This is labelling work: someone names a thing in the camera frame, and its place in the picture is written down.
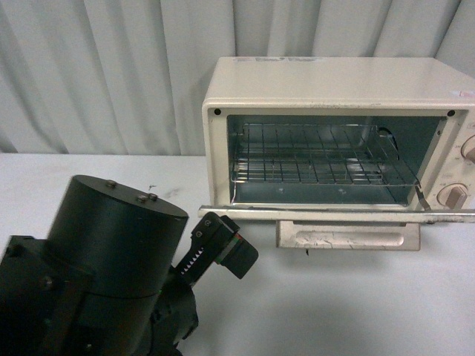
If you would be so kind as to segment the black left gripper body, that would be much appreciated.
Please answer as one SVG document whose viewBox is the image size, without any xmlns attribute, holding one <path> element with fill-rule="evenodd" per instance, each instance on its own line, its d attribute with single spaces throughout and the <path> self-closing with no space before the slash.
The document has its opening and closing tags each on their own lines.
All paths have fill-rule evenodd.
<svg viewBox="0 0 475 356">
<path fill-rule="evenodd" d="M 198 326 L 196 300 L 183 276 L 170 270 L 150 318 L 148 355 L 182 355 L 178 344 Z"/>
</svg>

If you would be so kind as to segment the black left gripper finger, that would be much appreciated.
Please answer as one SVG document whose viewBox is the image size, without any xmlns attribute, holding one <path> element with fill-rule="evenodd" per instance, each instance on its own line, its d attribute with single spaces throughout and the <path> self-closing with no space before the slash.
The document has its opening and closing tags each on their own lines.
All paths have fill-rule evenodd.
<svg viewBox="0 0 475 356">
<path fill-rule="evenodd" d="M 204 215 L 191 233 L 191 247 L 175 269 L 194 286 L 212 263 L 242 279 L 258 259 L 258 250 L 239 234 L 240 227 L 226 215 Z"/>
</svg>

